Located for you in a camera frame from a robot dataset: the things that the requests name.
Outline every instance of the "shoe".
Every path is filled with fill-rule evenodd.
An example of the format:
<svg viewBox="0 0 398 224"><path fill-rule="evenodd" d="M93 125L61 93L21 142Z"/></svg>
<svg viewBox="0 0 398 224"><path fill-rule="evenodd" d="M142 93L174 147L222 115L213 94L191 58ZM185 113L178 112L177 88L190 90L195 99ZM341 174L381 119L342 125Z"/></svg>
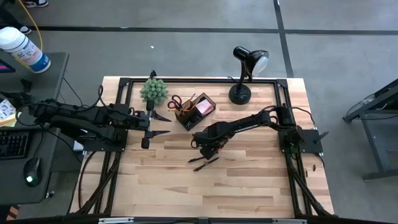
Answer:
<svg viewBox="0 0 398 224"><path fill-rule="evenodd" d="M23 26L22 28L20 28L19 31L20 31L21 33L25 34L25 35L28 35L28 34L30 34L30 33L32 32L32 30L29 29L29 28L26 27L26 26Z"/></svg>
<svg viewBox="0 0 398 224"><path fill-rule="evenodd" d="M46 0L25 0L25 7L45 7L49 2Z"/></svg>

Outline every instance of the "white bottle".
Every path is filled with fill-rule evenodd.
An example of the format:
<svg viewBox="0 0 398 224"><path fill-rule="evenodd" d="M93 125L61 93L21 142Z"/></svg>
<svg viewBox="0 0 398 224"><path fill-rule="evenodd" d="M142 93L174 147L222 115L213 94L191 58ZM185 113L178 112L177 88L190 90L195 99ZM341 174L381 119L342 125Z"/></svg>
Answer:
<svg viewBox="0 0 398 224"><path fill-rule="evenodd" d="M51 66L50 59L16 28L0 30L0 49L11 54L33 73L45 72Z"/></svg>

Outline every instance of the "computer mouse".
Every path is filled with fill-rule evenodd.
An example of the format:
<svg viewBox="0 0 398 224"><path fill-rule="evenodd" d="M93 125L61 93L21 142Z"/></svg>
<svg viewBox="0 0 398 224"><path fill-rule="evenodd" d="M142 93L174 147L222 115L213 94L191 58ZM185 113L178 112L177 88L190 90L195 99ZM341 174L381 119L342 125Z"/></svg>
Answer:
<svg viewBox="0 0 398 224"><path fill-rule="evenodd" d="M24 166L24 179L29 187L35 187L42 181L42 166L39 158L31 158Z"/></svg>

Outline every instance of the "lamp base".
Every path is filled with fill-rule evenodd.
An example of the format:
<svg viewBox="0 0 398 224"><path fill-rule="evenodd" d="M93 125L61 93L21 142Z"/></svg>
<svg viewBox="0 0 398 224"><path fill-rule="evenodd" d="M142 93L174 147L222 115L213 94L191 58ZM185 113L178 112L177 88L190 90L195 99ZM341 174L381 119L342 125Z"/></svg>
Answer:
<svg viewBox="0 0 398 224"><path fill-rule="evenodd" d="M229 90L229 99L232 101L232 103L237 105L243 105L248 103L251 97L250 88L245 85L241 86L240 91L238 91L237 88L238 85L231 87L231 89Z"/></svg>

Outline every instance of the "green succulent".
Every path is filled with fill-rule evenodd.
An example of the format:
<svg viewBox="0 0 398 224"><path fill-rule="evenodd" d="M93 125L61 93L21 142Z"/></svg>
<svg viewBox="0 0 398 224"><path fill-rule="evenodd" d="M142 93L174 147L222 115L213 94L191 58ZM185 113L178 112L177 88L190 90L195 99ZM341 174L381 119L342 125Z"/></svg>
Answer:
<svg viewBox="0 0 398 224"><path fill-rule="evenodd" d="M167 99L167 85L163 80L159 79L148 79L142 90L140 91L143 102L148 100L154 100L155 104L161 104Z"/></svg>

